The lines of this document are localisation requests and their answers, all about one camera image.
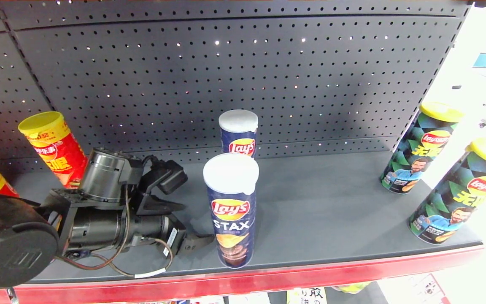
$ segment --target cable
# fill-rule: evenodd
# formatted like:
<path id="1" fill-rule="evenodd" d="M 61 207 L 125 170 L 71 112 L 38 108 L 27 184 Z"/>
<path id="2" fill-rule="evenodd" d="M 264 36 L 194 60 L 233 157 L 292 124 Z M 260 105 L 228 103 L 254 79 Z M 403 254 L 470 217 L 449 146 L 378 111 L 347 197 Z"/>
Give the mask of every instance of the cable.
<path id="1" fill-rule="evenodd" d="M 143 158 L 143 161 L 142 161 L 142 167 L 145 168 L 145 165 L 147 164 L 148 161 L 151 160 L 151 164 L 153 164 L 154 162 L 158 161 L 159 159 L 154 156 L 153 154 L 151 155 L 147 155 L 146 157 Z"/>
<path id="2" fill-rule="evenodd" d="M 138 278 L 145 278 L 145 277 L 153 277 L 154 275 L 157 275 L 157 274 L 160 274 L 160 273 L 163 273 L 165 272 L 171 265 L 172 265 L 172 262 L 173 262 L 173 259 L 174 259 L 174 255 L 173 255 L 173 252 L 172 252 L 172 248 L 170 248 L 170 246 L 163 240 L 160 240 L 160 239 L 152 239 L 160 244 L 162 244 L 166 249 L 168 249 L 168 252 L 170 254 L 170 260 L 168 261 L 168 264 L 166 264 L 166 266 L 164 268 L 161 268 L 159 269 L 158 271 L 152 271 L 152 272 L 149 272 L 149 273 L 142 273 L 142 274 L 131 274 L 131 273 L 128 273 L 128 272 L 125 272 L 125 271 L 122 271 L 120 268 L 118 268 L 113 262 L 110 262 L 108 265 L 110 267 L 112 267 L 112 269 L 126 277 L 133 277 L 135 279 L 138 279 Z M 89 256 L 93 256 L 94 258 L 100 258 L 101 260 L 103 261 L 108 261 L 108 259 L 100 254 L 96 254 L 96 253 L 92 253 L 90 254 Z"/>
<path id="3" fill-rule="evenodd" d="M 96 266 L 86 266 L 83 264 L 80 264 L 78 262 L 75 262 L 71 260 L 70 258 L 66 258 L 64 256 L 56 256 L 56 259 L 61 260 L 65 263 L 71 264 L 74 267 L 84 269 L 87 271 L 96 271 L 99 270 L 100 268 L 106 267 L 108 264 L 110 264 L 123 250 L 125 247 L 125 243 L 127 242 L 127 238 L 129 237 L 129 230 L 131 227 L 131 219 L 130 219 L 130 206 L 129 206 L 130 200 L 129 200 L 129 185 L 125 185 L 125 209 L 127 210 L 127 217 L 125 217 L 125 236 L 123 237 L 123 242 L 119 248 L 117 248 L 116 253 L 106 260 L 104 263 L 96 265 Z"/>
<path id="4" fill-rule="evenodd" d="M 87 271 L 95 271 L 95 270 L 98 270 L 100 268 L 110 266 L 114 271 L 116 271 L 116 272 L 118 272 L 118 273 L 120 273 L 120 274 L 122 274 L 126 277 L 133 277 L 135 279 L 141 279 L 141 278 L 145 278 L 145 277 L 153 277 L 153 276 L 158 275 L 160 273 L 164 273 L 172 265 L 172 262 L 173 262 L 173 259 L 174 259 L 174 253 L 173 253 L 170 245 L 168 245 L 165 241 L 160 240 L 160 239 L 155 239 L 155 238 L 152 238 L 151 240 L 154 240 L 157 243 L 162 244 L 168 250 L 168 254 L 170 256 L 170 260 L 168 260 L 168 264 L 166 264 L 166 266 L 164 268 L 158 269 L 156 271 L 151 271 L 151 272 L 148 272 L 148 273 L 131 274 L 131 273 L 122 271 L 113 263 L 114 259 L 121 253 L 121 251 L 125 247 L 125 243 L 127 242 L 127 238 L 129 237 L 130 222 L 131 222 L 130 221 L 129 201 L 130 201 L 129 200 L 129 185 L 127 185 L 127 187 L 125 189 L 125 209 L 127 211 L 127 217 L 125 219 L 125 236 L 123 238 L 122 244 L 119 246 L 118 250 L 116 251 L 116 253 L 111 258 L 106 258 L 106 257 L 104 257 L 100 254 L 95 254 L 95 253 L 89 254 L 89 256 L 92 256 L 94 258 L 100 258 L 101 260 L 104 261 L 104 263 L 102 263 L 100 265 L 96 265 L 96 266 L 86 266 L 86 265 L 83 265 L 81 263 L 75 262 L 75 261 L 71 260 L 70 258 L 66 258 L 64 256 L 56 256 L 56 258 L 58 260 L 65 262 L 65 263 L 71 264 L 74 267 L 84 269 L 84 270 L 87 270 Z"/>

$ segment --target red chip can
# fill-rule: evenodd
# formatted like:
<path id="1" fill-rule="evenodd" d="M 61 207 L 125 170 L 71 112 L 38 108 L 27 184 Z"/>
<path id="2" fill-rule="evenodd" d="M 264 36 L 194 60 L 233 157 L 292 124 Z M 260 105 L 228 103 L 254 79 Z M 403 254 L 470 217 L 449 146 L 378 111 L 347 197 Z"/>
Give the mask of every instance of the red chip can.
<path id="1" fill-rule="evenodd" d="M 78 188 L 87 158 L 60 112 L 28 117 L 18 129 L 65 188 Z"/>

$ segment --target gray shelf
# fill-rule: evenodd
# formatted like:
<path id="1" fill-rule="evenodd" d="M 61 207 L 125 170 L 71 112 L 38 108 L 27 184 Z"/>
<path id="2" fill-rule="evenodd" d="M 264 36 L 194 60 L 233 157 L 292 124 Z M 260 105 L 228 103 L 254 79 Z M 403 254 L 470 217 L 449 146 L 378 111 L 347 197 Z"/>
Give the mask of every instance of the gray shelf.
<path id="1" fill-rule="evenodd" d="M 378 181 L 390 152 L 367 152 L 258 160 L 258 212 L 255 252 L 243 268 L 288 266 L 392 258 L 478 246 L 481 240 L 464 227 L 442 246 L 417 239 L 405 220 L 430 189 L 420 182 L 409 195 L 388 192 Z M 185 165 L 189 181 L 169 196 L 187 205 L 176 215 L 199 233 L 212 233 L 204 164 Z M 10 179 L 24 198 L 41 202 L 50 188 L 60 187 L 51 173 L 27 173 Z M 97 264 L 85 259 L 86 264 Z M 156 248 L 132 248 L 116 258 L 131 273 L 164 263 Z M 165 276 L 231 271 L 222 267 L 215 244 L 177 256 Z M 59 261 L 31 283 L 91 282 L 125 277 L 109 267 L 81 271 Z"/>
<path id="2" fill-rule="evenodd" d="M 286 304 L 286 292 L 268 293 L 270 304 Z M 347 294 L 326 287 L 326 298 L 332 304 L 387 304 L 378 283 L 372 282 L 358 294 Z"/>

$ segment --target lower shelf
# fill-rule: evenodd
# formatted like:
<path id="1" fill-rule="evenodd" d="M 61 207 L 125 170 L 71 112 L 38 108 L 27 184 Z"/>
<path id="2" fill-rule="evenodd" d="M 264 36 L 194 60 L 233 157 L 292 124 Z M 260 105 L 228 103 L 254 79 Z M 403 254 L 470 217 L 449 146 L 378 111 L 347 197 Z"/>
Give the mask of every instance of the lower shelf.
<path id="1" fill-rule="evenodd" d="M 258 160 L 255 253 L 239 271 L 222 267 L 210 244 L 177 256 L 162 277 L 142 280 L 126 280 L 109 267 L 82 271 L 56 261 L 17 293 L 24 302 L 43 304 L 189 299 L 373 281 L 436 271 L 478 256 L 482 242 L 469 227 L 440 246 L 413 236 L 406 219 L 430 189 L 422 182 L 409 195 L 384 189 L 378 177 L 390 156 L 367 152 Z M 185 165 L 189 181 L 168 199 L 187 205 L 176 214 L 187 227 L 212 233 L 203 166 Z M 23 174 L 13 184 L 34 201 L 60 187 L 49 173 Z M 163 261 L 156 248 L 142 246 L 115 263 L 143 273 Z M 0 290 L 0 303 L 8 302 L 3 296 Z"/>

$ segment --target blue chip can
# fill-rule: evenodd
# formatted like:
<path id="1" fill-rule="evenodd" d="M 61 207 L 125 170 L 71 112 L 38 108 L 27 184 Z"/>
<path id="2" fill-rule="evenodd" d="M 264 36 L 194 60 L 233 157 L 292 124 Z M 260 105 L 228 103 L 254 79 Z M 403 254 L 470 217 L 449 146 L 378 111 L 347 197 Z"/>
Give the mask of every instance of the blue chip can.
<path id="1" fill-rule="evenodd" d="M 256 161 L 239 153 L 218 155 L 204 167 L 217 252 L 228 268 L 247 265 L 254 252 L 258 175 Z"/>
<path id="2" fill-rule="evenodd" d="M 223 153 L 240 153 L 254 158 L 258 116 L 247 110 L 231 110 L 219 116 Z"/>
<path id="3" fill-rule="evenodd" d="M 223 194 L 208 188 L 220 261 L 228 268 L 249 263 L 254 250 L 256 194 Z"/>

